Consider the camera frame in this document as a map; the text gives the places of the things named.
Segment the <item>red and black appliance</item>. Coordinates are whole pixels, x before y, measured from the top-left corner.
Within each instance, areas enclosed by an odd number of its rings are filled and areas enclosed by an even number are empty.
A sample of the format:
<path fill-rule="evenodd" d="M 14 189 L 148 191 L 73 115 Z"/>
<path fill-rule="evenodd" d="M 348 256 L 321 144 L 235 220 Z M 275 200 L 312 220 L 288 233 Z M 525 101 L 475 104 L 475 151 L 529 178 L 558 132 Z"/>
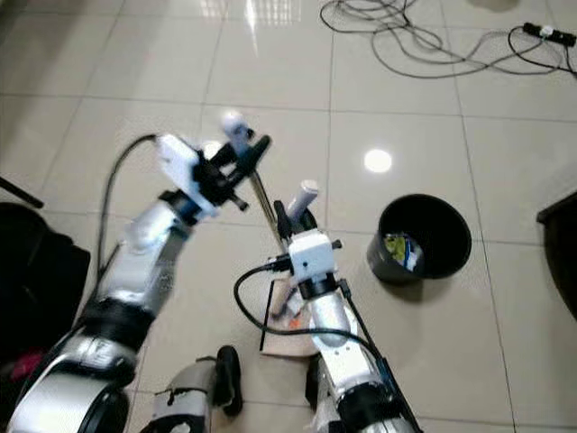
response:
<path fill-rule="evenodd" d="M 4 392 L 19 392 L 40 366 L 42 358 L 46 352 L 44 350 L 34 350 L 22 352 L 12 359 L 1 360 L 0 364 L 0 386 Z"/>

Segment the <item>yellow green wrapper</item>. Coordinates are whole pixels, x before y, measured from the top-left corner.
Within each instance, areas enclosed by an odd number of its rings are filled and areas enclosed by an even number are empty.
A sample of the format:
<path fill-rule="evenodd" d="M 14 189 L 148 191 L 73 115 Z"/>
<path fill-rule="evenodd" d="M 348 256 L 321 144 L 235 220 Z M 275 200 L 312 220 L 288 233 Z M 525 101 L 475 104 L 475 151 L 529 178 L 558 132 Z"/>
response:
<path fill-rule="evenodd" d="M 406 263 L 415 251 L 415 243 L 405 234 L 386 234 L 382 237 L 382 242 L 388 256 L 396 263 Z"/>

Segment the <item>black power strip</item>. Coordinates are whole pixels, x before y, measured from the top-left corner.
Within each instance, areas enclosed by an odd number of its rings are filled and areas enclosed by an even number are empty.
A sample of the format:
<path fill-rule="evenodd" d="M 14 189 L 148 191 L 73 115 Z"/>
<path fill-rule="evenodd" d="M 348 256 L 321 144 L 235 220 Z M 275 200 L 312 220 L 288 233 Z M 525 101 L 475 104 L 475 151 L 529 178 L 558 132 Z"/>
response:
<path fill-rule="evenodd" d="M 540 40 L 555 42 L 564 47 L 577 47 L 577 34 L 572 32 L 562 32 L 552 25 L 537 25 L 535 23 L 524 23 L 522 30 L 526 34 L 532 34 Z"/>

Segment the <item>thin black rod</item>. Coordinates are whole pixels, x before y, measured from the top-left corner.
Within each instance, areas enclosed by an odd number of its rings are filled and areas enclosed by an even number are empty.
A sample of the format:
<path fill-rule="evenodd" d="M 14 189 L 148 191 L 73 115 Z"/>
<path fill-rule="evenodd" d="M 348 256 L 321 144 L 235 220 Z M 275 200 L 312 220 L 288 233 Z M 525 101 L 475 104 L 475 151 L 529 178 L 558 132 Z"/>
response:
<path fill-rule="evenodd" d="M 45 203 L 41 201 L 40 198 L 36 198 L 29 191 L 21 189 L 20 186 L 13 184 L 11 181 L 0 178 L 0 189 L 7 191 L 8 194 L 13 195 L 13 197 L 19 198 L 25 205 L 36 207 L 36 209 L 42 209 Z"/>

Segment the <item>blue white packet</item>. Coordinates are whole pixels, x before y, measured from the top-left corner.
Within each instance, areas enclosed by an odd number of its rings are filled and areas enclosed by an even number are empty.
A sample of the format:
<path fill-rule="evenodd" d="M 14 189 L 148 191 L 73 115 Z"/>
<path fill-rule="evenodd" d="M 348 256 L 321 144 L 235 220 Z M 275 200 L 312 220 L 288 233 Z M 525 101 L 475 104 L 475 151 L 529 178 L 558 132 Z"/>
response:
<path fill-rule="evenodd" d="M 424 255 L 424 252 L 422 252 L 422 247 L 420 247 L 417 242 L 413 242 L 413 240 L 405 240 L 404 251 L 401 253 L 399 263 L 404 265 L 407 271 L 415 272 L 417 267 L 420 267 L 422 255 Z"/>

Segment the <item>robot left leg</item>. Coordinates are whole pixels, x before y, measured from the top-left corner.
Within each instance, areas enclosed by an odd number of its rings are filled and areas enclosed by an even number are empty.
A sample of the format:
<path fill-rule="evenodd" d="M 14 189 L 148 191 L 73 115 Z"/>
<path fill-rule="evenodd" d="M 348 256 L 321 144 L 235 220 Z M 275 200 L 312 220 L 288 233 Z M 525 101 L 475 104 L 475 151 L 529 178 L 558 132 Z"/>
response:
<path fill-rule="evenodd" d="M 220 346 L 202 357 L 155 395 L 152 418 L 141 433 L 210 433 L 213 412 L 231 419 L 243 412 L 242 360 L 234 346 Z"/>

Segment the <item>broom with white-tipped metal handle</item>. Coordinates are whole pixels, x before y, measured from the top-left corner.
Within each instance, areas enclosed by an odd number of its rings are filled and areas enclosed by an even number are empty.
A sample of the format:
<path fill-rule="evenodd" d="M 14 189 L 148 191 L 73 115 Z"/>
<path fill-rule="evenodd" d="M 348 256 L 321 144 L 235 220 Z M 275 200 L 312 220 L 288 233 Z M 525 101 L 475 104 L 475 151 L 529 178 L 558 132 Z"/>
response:
<path fill-rule="evenodd" d="M 223 112 L 222 119 L 220 119 L 220 127 L 223 129 L 228 143 L 233 144 L 238 150 L 246 149 L 252 137 L 255 135 L 255 132 L 249 128 L 247 121 L 236 111 Z M 251 177 L 248 177 L 248 181 L 252 185 L 252 191 L 254 191 L 257 202 L 259 202 L 262 207 L 263 214 L 265 219 L 267 219 L 273 236 L 278 240 L 275 211 L 273 211 L 273 205 L 270 202 L 267 190 L 264 188 L 260 173 L 257 171 L 253 173 Z M 304 300 L 301 298 L 298 289 L 296 286 L 288 285 L 286 286 L 283 299 L 279 303 L 279 309 L 271 316 L 277 320 L 281 320 L 282 318 L 288 320 L 288 318 L 302 312 L 302 310 L 304 310 Z"/>

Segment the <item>black round waste bin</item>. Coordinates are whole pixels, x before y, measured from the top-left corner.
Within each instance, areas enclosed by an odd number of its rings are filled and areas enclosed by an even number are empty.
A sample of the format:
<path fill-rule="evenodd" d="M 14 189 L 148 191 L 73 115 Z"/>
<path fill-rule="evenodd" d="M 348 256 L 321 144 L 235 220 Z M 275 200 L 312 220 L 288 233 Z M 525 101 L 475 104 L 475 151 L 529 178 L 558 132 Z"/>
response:
<path fill-rule="evenodd" d="M 405 234 L 422 247 L 422 262 L 415 272 L 388 256 L 386 234 Z M 378 230 L 371 236 L 364 260 L 383 283 L 407 286 L 441 280 L 464 268 L 472 253 L 472 232 L 463 215 L 445 199 L 415 193 L 393 199 L 380 213 Z"/>

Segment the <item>black fabric bag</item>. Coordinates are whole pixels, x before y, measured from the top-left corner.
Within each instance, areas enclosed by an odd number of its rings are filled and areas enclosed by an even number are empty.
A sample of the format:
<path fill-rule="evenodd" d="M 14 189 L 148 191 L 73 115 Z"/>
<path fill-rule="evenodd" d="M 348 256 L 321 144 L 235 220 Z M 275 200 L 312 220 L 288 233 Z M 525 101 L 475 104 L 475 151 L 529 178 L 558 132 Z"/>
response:
<path fill-rule="evenodd" d="M 92 255 L 32 207 L 0 203 L 0 359 L 50 349 L 73 329 Z"/>

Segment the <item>dark furniture piece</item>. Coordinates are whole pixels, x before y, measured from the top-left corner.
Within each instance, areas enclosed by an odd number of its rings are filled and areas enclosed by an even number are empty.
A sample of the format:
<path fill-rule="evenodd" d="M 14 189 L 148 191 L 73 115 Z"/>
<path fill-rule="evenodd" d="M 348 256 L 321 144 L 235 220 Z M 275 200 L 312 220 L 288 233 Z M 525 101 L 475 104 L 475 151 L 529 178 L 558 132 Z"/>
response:
<path fill-rule="evenodd" d="M 570 317 L 577 321 L 577 190 L 537 211 L 545 263 Z"/>

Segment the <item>robot leg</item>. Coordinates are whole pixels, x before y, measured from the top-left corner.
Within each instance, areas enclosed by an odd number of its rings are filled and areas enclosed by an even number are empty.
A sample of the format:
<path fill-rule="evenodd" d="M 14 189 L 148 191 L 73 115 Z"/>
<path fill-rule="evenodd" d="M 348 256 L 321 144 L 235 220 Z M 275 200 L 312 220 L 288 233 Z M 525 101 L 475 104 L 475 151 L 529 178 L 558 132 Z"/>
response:
<path fill-rule="evenodd" d="M 213 412 L 231 419 L 243 412 L 242 360 L 234 346 L 220 346 L 202 357 L 155 395 L 152 418 L 141 433 L 210 433 Z"/>
<path fill-rule="evenodd" d="M 323 422 L 338 420 L 333 381 L 329 378 L 328 368 L 325 367 L 321 355 L 314 355 L 309 359 L 305 396 L 309 407 L 314 410 L 315 417 Z"/>

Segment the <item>robot right leg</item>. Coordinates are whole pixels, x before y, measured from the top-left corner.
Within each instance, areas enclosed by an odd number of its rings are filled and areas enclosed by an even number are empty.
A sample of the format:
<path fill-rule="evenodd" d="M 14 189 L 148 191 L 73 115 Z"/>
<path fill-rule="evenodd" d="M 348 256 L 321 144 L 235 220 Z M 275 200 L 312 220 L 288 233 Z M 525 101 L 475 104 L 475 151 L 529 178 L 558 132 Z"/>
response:
<path fill-rule="evenodd" d="M 338 420 L 333 381 L 329 378 L 328 368 L 325 367 L 321 355 L 314 355 L 309 359 L 305 396 L 309 407 L 314 410 L 315 417 L 323 422 Z"/>

